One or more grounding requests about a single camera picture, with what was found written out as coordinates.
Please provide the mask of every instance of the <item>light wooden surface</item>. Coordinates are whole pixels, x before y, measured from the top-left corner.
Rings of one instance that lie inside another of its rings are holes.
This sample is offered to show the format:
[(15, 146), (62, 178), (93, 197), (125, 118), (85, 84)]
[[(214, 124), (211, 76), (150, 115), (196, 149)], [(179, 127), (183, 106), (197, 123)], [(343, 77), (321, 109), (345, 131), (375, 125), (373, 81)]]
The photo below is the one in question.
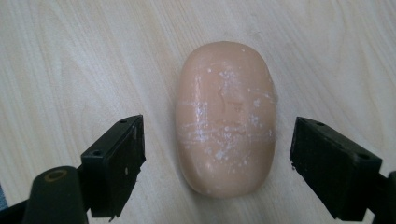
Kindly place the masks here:
[[(143, 114), (147, 162), (114, 223), (341, 223), (291, 169), (296, 116), (320, 120), (396, 170), (395, 1), (1, 1), (0, 183), (9, 204), (114, 122)], [(275, 82), (275, 162), (254, 194), (214, 200), (179, 170), (183, 62), (203, 44), (247, 44)], [(368, 213), (365, 223), (371, 223)], [(92, 219), (91, 223), (107, 223)]]

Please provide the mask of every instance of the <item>wood grain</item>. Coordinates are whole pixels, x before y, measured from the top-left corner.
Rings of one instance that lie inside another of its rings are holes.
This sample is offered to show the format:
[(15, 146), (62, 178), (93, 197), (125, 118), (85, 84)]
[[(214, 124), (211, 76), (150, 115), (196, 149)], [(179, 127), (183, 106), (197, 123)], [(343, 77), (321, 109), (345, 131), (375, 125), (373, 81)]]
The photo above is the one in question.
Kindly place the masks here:
[[(320, 120), (383, 158), (383, 175), (396, 170), (395, 11), (392, 0), (1, 1), (7, 201), (26, 199), (49, 168), (78, 166), (115, 121), (143, 114), (148, 161), (114, 223), (341, 223), (291, 170), (294, 120)], [(188, 187), (174, 131), (183, 62), (220, 40), (257, 50), (278, 98), (271, 174), (259, 191), (230, 200)]]

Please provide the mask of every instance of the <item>wooden table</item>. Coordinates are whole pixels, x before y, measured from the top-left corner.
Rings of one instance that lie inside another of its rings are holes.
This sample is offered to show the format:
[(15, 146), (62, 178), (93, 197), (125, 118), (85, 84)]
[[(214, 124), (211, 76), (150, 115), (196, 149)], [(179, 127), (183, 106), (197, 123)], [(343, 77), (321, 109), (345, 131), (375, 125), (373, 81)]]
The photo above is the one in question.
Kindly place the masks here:
[[(296, 116), (320, 120), (396, 170), (395, 1), (0, 2), (0, 183), (8, 204), (114, 122), (143, 114), (147, 162), (114, 223), (341, 223), (291, 169)], [(177, 160), (181, 67), (203, 44), (247, 44), (277, 92), (275, 162), (236, 199), (193, 192)], [(365, 223), (371, 223), (368, 213)], [(108, 219), (92, 219), (107, 223)]]

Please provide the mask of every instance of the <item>soap bar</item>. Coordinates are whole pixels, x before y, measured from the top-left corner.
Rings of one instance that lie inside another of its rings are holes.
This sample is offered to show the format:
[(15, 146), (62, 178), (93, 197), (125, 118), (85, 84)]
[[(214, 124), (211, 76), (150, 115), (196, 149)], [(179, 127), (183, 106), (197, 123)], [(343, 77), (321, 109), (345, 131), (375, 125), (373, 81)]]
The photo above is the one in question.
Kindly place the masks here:
[(230, 198), (258, 189), (275, 150), (274, 85), (260, 54), (216, 42), (188, 57), (176, 106), (177, 155), (189, 185)]

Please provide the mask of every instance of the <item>wet soap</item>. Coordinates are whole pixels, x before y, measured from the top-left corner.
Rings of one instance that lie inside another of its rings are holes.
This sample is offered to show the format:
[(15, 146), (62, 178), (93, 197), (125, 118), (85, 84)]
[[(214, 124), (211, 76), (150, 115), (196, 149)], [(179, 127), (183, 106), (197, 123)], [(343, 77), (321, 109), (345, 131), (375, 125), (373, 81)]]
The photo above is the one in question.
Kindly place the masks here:
[(260, 54), (216, 42), (188, 57), (176, 106), (177, 154), (189, 185), (230, 198), (258, 189), (275, 150), (274, 85)]

